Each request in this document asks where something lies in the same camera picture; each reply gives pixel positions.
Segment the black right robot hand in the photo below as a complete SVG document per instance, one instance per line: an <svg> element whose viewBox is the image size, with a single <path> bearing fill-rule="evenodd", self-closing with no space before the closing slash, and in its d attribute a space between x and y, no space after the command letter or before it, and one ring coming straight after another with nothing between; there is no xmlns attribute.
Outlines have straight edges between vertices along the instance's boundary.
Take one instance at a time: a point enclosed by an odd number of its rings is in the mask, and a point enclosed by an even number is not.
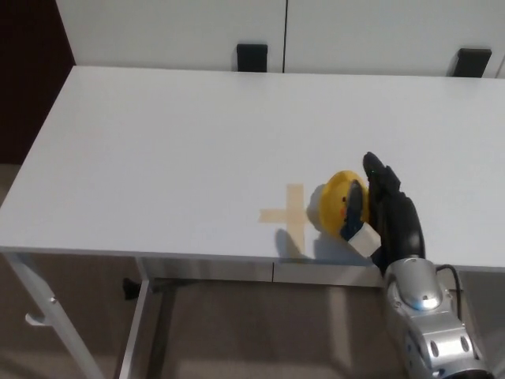
<svg viewBox="0 0 505 379"><path fill-rule="evenodd" d="M402 259L425 257L425 241L412 200L401 190L391 167L372 152L363 158L368 192L358 180L350 183L339 234L382 274Z"/></svg>

